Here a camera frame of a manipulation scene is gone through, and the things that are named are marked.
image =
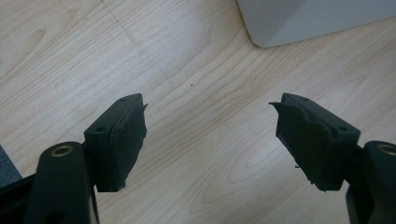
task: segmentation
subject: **wooden table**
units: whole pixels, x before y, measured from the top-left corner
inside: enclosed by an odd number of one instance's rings
[[[260,49],[236,1],[3,0],[0,144],[23,176],[141,92],[148,136],[102,223],[348,223],[347,184],[312,186],[268,105],[300,94],[396,141],[396,19]]]

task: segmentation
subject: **black plastic part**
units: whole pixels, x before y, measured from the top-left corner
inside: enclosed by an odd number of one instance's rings
[[[32,190],[35,176],[30,175],[0,189],[0,222],[20,224]]]
[[[308,179],[321,190],[339,190],[346,156],[356,150],[360,131],[311,100],[289,93],[271,103],[278,114],[276,136]]]
[[[396,146],[368,142],[361,167],[375,205],[368,223],[396,223]]]
[[[370,192],[352,186],[346,192],[346,206],[351,224],[368,223],[374,209]]]
[[[99,192],[125,187],[146,137],[144,110],[141,94],[123,97],[85,131],[87,154],[92,159]]]
[[[76,142],[41,154],[24,223],[98,223],[84,154]]]

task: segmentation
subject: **small hole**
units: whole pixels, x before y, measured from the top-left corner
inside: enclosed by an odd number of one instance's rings
[[[379,145],[377,147],[379,150],[388,153],[391,156],[396,156],[396,147],[388,146],[388,145]]]
[[[64,220],[65,215],[60,212],[51,212],[46,216],[45,223],[57,224]]]
[[[73,147],[66,145],[66,146],[59,146],[53,149],[50,153],[52,157],[62,157],[67,154],[69,154],[71,151],[73,151]]]
[[[99,128],[96,129],[96,131],[102,132],[102,131],[104,131],[105,129],[106,129],[106,127],[99,127]]]

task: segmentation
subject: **light wood surface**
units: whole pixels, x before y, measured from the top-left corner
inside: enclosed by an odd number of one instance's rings
[[[148,136],[102,223],[348,223],[275,137],[282,92],[396,141],[396,19],[270,49],[236,1],[3,0],[0,144],[23,176],[141,92]]]

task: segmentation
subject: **gray object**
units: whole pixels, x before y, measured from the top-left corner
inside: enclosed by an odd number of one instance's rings
[[[0,146],[0,188],[22,179],[14,163]]]
[[[268,48],[396,16],[396,0],[238,0],[253,42]]]

